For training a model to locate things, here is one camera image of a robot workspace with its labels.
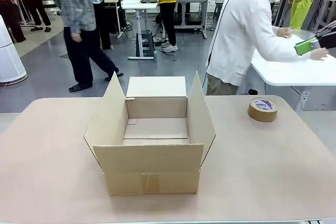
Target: white sneaker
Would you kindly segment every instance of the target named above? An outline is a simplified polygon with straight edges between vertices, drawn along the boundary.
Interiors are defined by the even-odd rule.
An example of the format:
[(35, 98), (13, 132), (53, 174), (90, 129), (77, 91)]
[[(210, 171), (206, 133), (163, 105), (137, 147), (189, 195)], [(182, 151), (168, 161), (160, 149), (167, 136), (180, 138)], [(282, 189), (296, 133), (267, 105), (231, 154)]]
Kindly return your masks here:
[(166, 48), (166, 47), (168, 47), (168, 46), (170, 46), (169, 41), (167, 41), (166, 43), (161, 44), (161, 47), (162, 47), (162, 48)]
[(169, 45), (169, 46), (163, 48), (162, 50), (164, 52), (176, 52), (176, 51), (178, 51), (178, 48), (177, 48), (176, 45), (175, 46)]

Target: neon green pants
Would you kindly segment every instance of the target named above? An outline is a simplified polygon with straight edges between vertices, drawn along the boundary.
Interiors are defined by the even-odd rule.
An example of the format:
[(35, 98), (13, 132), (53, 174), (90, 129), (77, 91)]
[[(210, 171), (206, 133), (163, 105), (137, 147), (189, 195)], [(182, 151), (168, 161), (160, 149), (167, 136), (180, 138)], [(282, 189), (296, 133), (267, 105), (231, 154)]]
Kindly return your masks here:
[(290, 15), (290, 27), (293, 29), (301, 29), (304, 20), (314, 0), (293, 0), (292, 11)]

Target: gray shirt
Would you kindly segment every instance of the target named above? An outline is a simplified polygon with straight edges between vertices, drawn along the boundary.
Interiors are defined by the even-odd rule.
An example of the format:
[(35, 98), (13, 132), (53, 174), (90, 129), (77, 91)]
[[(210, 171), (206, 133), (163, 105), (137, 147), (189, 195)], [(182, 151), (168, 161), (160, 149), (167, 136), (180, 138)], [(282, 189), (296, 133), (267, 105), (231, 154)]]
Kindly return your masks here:
[(60, 0), (66, 27), (79, 34), (81, 30), (93, 31), (96, 28), (92, 0)]

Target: white air purifier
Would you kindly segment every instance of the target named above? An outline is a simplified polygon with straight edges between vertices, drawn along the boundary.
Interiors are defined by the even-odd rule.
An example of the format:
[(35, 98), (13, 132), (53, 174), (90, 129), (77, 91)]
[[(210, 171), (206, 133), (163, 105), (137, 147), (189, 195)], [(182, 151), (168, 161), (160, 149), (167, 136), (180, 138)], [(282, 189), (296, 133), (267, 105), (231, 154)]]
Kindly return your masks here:
[(16, 84), (26, 78), (27, 72), (0, 15), (0, 86)]

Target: cardboard box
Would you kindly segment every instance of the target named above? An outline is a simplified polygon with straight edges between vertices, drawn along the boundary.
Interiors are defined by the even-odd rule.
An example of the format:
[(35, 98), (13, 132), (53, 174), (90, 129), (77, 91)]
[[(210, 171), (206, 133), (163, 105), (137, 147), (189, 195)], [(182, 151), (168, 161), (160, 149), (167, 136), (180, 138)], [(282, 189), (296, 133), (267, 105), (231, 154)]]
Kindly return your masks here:
[(197, 193), (216, 136), (196, 73), (131, 77), (127, 97), (113, 76), (84, 135), (110, 195)]

